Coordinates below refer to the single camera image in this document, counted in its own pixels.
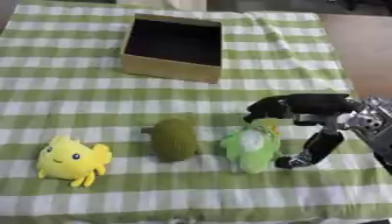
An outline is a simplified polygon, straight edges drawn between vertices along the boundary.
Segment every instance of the green plush toy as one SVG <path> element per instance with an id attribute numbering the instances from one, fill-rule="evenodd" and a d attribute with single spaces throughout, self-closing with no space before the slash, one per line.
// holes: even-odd
<path id="1" fill-rule="evenodd" d="M 275 119 L 252 123 L 220 142 L 227 149 L 227 158 L 248 173 L 264 170 L 280 147 Z"/>
<path id="2" fill-rule="evenodd" d="M 199 152 L 191 122 L 166 119 L 157 123 L 150 134 L 153 150 L 161 162 L 183 161 Z"/>

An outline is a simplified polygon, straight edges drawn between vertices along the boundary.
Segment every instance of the green ball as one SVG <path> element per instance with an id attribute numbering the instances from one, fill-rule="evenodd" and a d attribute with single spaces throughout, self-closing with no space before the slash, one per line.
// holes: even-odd
<path id="1" fill-rule="evenodd" d="M 151 141 L 161 162 L 183 161 L 199 150 L 192 123 L 176 118 L 156 124 L 151 132 Z"/>

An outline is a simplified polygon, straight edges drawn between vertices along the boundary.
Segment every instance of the green and white striped cloth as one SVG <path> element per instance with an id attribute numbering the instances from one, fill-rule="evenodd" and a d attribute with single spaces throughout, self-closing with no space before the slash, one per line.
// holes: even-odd
<path id="1" fill-rule="evenodd" d="M 137 12 L 221 21 L 220 83 L 122 73 L 119 48 Z M 0 222 L 388 218 L 392 178 L 349 133 L 318 165 L 293 171 L 271 165 L 257 175 L 231 173 L 218 147 L 243 125 L 245 108 L 263 97 L 351 91 L 315 14 L 22 1 L 0 38 Z M 154 160 L 150 137 L 140 130 L 168 117 L 195 120 L 203 155 L 176 164 Z M 298 153 L 317 129 L 283 121 L 282 153 Z M 76 189 L 69 181 L 37 179 L 38 152 L 57 134 L 109 145 L 108 174 Z"/>

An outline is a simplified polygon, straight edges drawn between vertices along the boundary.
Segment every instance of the stuffed toy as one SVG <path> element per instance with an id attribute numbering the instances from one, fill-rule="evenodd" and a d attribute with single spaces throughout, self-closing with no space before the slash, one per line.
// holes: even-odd
<path id="1" fill-rule="evenodd" d="M 106 172 L 105 166 L 110 163 L 112 153 L 109 147 L 96 144 L 93 149 L 73 141 L 69 136 L 56 136 L 39 153 L 38 178 L 45 177 L 71 179 L 72 187 L 91 186 L 98 175 Z"/>
<path id="2" fill-rule="evenodd" d="M 184 161 L 200 152 L 191 122 L 165 119 L 143 132 L 151 135 L 152 148 L 161 162 Z"/>
<path id="3" fill-rule="evenodd" d="M 280 147 L 276 119 L 263 119 L 261 125 L 253 122 L 220 142 L 226 148 L 227 158 L 248 173 L 259 173 L 272 161 Z"/>

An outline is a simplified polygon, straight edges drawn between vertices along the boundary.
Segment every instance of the plush toy eye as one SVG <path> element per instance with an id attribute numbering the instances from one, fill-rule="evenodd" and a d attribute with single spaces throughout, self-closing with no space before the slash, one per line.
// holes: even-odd
<path id="1" fill-rule="evenodd" d="M 74 160 L 78 160 L 78 159 L 81 158 L 81 155 L 79 155 L 78 153 L 75 153 L 75 154 L 72 155 L 72 158 L 73 158 Z"/>

